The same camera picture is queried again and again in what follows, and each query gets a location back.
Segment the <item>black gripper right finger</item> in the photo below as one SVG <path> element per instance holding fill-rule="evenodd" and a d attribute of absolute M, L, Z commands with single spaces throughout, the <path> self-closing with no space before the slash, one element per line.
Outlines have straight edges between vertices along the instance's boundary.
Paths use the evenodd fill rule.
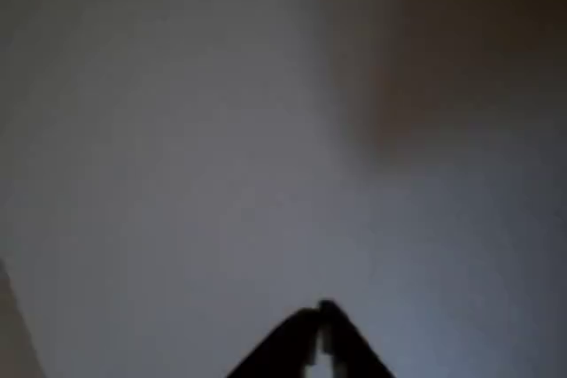
<path fill-rule="evenodd" d="M 333 377 L 394 378 L 366 338 L 334 301 L 319 303 L 322 350 L 330 356 Z"/>

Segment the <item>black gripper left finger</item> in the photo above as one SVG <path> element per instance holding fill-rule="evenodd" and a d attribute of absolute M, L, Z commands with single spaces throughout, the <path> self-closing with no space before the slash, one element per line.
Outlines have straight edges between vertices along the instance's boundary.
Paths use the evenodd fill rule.
<path fill-rule="evenodd" d="M 306 368 L 314 363 L 319 328 L 318 310 L 297 310 L 280 322 L 228 377 L 304 377 Z"/>

